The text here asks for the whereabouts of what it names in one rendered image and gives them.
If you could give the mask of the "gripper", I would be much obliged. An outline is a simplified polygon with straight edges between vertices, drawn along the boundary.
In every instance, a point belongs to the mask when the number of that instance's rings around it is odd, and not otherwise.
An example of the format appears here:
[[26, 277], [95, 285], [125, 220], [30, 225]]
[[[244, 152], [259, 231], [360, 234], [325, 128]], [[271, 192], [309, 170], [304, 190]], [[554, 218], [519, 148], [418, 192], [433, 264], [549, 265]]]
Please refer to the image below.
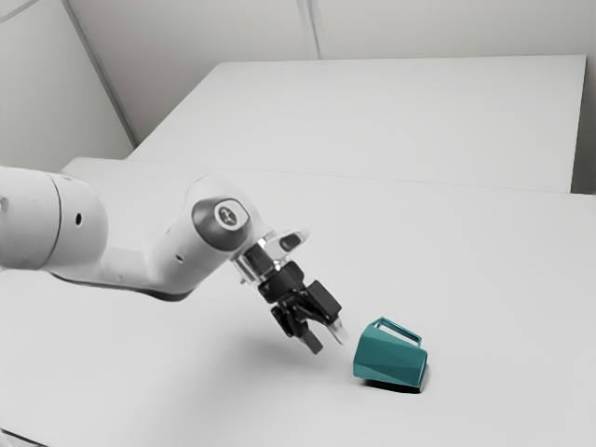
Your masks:
[[258, 291], [273, 306], [271, 313], [283, 332], [298, 337], [312, 354], [317, 355], [323, 344], [310, 330], [310, 320], [325, 326], [339, 345], [345, 345], [348, 332], [340, 318], [342, 306], [321, 282], [305, 285], [304, 280], [298, 264], [289, 262], [261, 283]]

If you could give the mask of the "teal faceted mug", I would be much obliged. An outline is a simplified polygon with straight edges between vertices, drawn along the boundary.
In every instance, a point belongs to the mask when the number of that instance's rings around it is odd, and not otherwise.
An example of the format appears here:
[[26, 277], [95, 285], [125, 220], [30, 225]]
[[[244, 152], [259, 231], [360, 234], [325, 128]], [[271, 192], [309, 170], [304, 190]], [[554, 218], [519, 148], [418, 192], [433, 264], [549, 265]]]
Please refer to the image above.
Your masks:
[[355, 377], [420, 389], [427, 368], [422, 337], [380, 317], [363, 330], [353, 358]]

